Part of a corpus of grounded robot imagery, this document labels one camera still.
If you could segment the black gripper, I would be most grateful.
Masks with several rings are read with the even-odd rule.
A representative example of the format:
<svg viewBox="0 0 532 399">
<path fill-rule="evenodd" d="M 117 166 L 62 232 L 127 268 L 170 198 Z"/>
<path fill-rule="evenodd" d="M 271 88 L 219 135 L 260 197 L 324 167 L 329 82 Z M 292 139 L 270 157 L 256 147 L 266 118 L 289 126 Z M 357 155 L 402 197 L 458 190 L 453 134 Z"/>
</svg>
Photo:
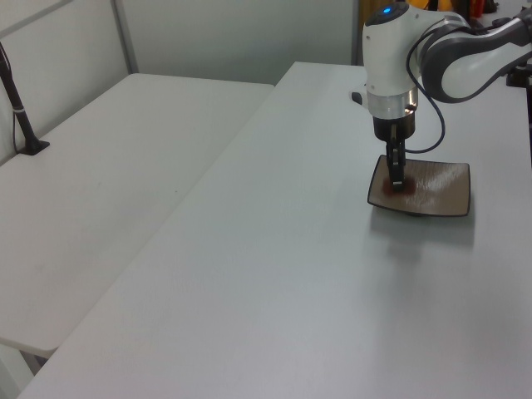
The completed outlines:
<svg viewBox="0 0 532 399">
<path fill-rule="evenodd" d="M 379 140 L 390 140 L 392 133 L 396 133 L 398 140 L 410 138 L 416 129 L 414 115 L 407 115 L 401 118 L 386 120 L 373 117 L 373 128 L 375 137 Z M 391 187 L 394 192 L 404 190 L 404 165 L 405 151 L 404 142 L 393 140 L 386 143 L 387 166 L 389 167 L 389 177 Z"/>
</svg>

